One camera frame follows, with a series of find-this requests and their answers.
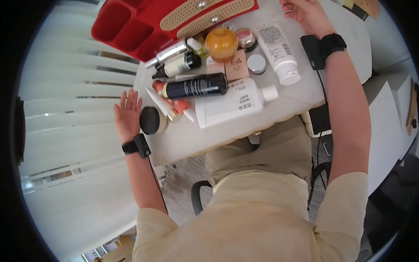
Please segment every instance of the silver tube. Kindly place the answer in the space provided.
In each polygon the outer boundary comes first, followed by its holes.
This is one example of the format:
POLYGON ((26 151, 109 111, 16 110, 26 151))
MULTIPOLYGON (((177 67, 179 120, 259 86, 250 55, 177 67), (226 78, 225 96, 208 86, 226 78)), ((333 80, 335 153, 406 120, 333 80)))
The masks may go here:
POLYGON ((174 57, 182 52, 188 51, 188 46, 185 40, 180 40, 179 42, 169 46, 163 51, 156 54, 156 57, 145 62, 145 68, 154 66, 157 63, 164 62, 165 60, 174 57))

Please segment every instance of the floor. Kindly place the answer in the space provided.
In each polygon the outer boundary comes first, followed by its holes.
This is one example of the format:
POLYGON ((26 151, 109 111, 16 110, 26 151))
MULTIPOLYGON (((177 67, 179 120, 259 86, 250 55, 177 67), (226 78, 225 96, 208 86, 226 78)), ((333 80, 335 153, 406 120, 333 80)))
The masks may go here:
MULTIPOLYGON (((253 144, 259 143, 259 138, 257 136, 253 135, 249 137, 249 139, 253 144)), ((318 138, 312 138, 311 145, 315 162, 317 142, 318 138)), ((319 148, 319 162, 322 163, 326 161, 330 160, 321 144, 319 148)), ((163 180, 160 180, 163 186, 164 200, 169 215, 178 225, 182 225, 195 217, 191 203, 191 188, 195 182, 207 179, 208 172, 205 169, 204 163, 205 158, 203 155, 178 161, 172 165, 166 166, 166 170, 164 171, 166 176, 163 180)), ((325 189, 321 179, 318 178, 314 184, 314 193, 309 205, 310 210, 308 211, 311 223, 314 223, 316 219, 317 210, 323 201, 324 194, 325 189)), ((202 187, 201 201, 203 208, 205 208, 211 197, 212 189, 202 187)))

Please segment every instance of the black wrist strap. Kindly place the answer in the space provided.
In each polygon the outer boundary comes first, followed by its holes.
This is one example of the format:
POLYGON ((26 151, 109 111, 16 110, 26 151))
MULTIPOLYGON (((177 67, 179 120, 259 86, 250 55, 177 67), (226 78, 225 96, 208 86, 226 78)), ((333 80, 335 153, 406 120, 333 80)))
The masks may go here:
POLYGON ((126 155, 139 152, 142 158, 147 158, 151 154, 144 134, 134 136, 133 141, 122 145, 122 150, 126 155))
POLYGON ((338 34, 329 34, 320 40, 320 48, 324 60, 333 52, 344 51, 346 43, 338 34))

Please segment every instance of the beige shirt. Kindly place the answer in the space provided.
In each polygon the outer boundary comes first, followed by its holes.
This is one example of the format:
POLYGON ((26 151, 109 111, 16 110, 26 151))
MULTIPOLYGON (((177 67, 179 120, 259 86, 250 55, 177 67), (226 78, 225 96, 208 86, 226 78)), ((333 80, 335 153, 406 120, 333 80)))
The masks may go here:
POLYGON ((367 175, 328 186, 316 224, 308 222, 307 184, 295 175, 231 174, 199 216, 179 227, 161 211, 137 215, 134 261, 355 261, 367 205, 367 175))

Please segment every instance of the black cable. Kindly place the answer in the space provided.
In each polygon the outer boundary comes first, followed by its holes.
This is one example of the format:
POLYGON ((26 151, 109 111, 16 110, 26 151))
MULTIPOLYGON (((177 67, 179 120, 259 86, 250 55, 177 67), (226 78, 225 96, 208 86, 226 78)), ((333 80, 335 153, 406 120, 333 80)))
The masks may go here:
MULTIPOLYGON (((322 88, 322 90, 323 90, 324 101, 325 101, 325 103, 326 103, 326 106, 328 106, 328 105, 327 105, 326 90, 324 89, 323 81, 321 80, 321 76, 320 76, 320 73, 318 72, 318 70, 316 70, 316 72, 317 72, 317 76, 318 76, 318 78, 319 78, 319 80, 320 80, 321 88, 322 88)), ((319 150, 319 148, 320 148, 320 139, 321 139, 321 135, 322 135, 322 133, 323 133, 323 131, 321 131, 321 132, 320 132, 320 136, 318 137, 318 144, 317 144, 317 157, 316 157, 316 160, 317 160, 317 166, 318 166, 318 150, 319 150)), ((321 173, 320 173, 320 178, 321 178, 321 182, 323 183, 323 187, 324 187, 324 189, 326 190, 326 184, 324 183, 324 179, 323 179, 323 176, 322 176, 322 174, 321 174, 321 173)))
POLYGON ((156 181, 157 188, 158 188, 158 190, 160 191, 160 195, 161 195, 161 199, 162 199, 163 204, 164 204, 164 208, 166 209, 166 212, 167 212, 167 213, 169 213, 169 212, 167 211, 166 202, 164 202, 163 193, 161 192, 160 184, 158 183, 156 173, 154 173, 153 166, 151 165, 151 160, 150 160, 150 157, 147 157, 147 158, 148 158, 148 162, 150 163, 150 168, 151 168, 151 171, 153 172, 153 176, 154 176, 154 180, 156 181))

